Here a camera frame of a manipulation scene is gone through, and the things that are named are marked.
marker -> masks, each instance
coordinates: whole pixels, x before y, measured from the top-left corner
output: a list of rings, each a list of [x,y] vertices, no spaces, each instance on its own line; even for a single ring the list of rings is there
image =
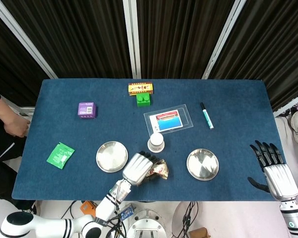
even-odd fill
[[[207,120],[207,123],[208,123],[208,125],[209,125],[209,128],[210,128],[211,130],[214,129],[214,126],[213,126],[213,124],[212,124],[212,122],[211,122],[211,119],[210,119],[210,117],[209,117],[209,114],[208,114],[208,112],[207,112],[207,110],[206,110],[204,104],[203,104],[203,103],[200,103],[200,105],[201,105],[201,108],[202,108],[204,117],[205,117],[205,119]]]

white cup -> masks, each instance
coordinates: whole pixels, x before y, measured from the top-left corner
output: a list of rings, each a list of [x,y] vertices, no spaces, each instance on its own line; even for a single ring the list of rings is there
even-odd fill
[[[154,153],[159,153],[164,149],[163,135],[161,133],[155,132],[150,136],[148,149]]]

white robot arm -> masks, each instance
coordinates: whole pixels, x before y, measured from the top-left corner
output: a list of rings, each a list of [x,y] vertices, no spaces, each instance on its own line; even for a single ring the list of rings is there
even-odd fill
[[[255,142],[259,149],[253,145],[250,147],[257,156],[268,186],[259,184],[250,177],[248,180],[254,187],[271,193],[276,200],[281,202],[280,211],[289,232],[294,238],[298,238],[298,203],[296,202],[298,188],[293,174],[274,144]]]
[[[21,238],[35,230],[37,238],[70,238],[81,233],[84,238],[98,238],[119,204],[130,193],[132,185],[139,185],[152,167],[150,154],[133,156],[123,170],[123,179],[116,182],[96,208],[96,218],[85,215],[78,219],[44,219],[26,212],[8,215],[2,223],[0,238]]]

green sachet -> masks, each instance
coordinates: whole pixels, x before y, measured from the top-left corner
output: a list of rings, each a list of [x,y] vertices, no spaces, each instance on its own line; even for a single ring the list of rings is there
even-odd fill
[[[59,142],[50,154],[47,162],[58,167],[59,169],[63,169],[65,163],[74,153],[74,151],[75,150],[71,147]]]

person's hand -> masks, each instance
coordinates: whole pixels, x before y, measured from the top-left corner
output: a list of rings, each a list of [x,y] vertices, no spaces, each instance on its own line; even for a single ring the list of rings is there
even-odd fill
[[[4,129],[10,135],[24,137],[29,124],[29,120],[14,114],[9,122],[4,123]]]

